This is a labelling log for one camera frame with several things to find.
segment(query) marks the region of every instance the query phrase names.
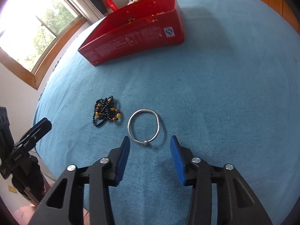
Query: window frame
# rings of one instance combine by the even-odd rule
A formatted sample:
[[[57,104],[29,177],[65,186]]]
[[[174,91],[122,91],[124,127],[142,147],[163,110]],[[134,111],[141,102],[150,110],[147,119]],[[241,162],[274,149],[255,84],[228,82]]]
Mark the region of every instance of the window frame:
[[[0,0],[0,12],[4,7],[7,0]],[[65,2],[71,6],[72,9],[78,13],[78,17],[75,18],[66,28],[64,28],[55,38],[47,49],[43,52],[41,57],[38,59],[33,70],[30,72],[25,69],[16,60],[11,58],[1,47],[0,47],[0,63],[2,63],[8,70],[14,75],[23,80],[25,83],[38,90],[40,84],[43,81],[48,69],[53,63],[58,53],[62,50],[64,45],[69,39],[87,22],[87,19],[83,17],[80,12],[68,1]]]

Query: red cardboard box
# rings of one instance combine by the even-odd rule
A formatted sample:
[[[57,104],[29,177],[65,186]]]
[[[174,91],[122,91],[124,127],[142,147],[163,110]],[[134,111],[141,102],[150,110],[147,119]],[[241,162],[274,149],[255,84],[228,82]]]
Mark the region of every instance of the red cardboard box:
[[[177,0],[140,0],[109,14],[78,51],[94,66],[142,50],[181,44]]]

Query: pink cloth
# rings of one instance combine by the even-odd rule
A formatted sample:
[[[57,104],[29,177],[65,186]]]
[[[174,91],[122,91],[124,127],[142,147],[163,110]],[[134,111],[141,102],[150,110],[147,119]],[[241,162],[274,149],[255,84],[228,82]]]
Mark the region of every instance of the pink cloth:
[[[13,217],[20,225],[27,225],[35,213],[36,207],[34,205],[23,206],[13,213]],[[83,209],[84,225],[90,225],[90,213]]]

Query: tree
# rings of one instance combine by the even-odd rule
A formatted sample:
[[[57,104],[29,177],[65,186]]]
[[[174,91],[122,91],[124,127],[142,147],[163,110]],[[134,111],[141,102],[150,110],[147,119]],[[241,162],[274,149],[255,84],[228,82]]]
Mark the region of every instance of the tree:
[[[52,8],[48,8],[43,18],[40,19],[56,35],[58,35],[69,23],[74,20],[74,16],[59,0],[52,0]],[[18,60],[18,62],[21,65],[25,65],[25,68],[29,71],[32,71],[37,60],[53,40],[54,37],[47,28],[43,26],[39,27],[36,32],[36,36],[33,39],[33,46],[36,50],[35,53],[33,55],[28,55],[25,59]]]

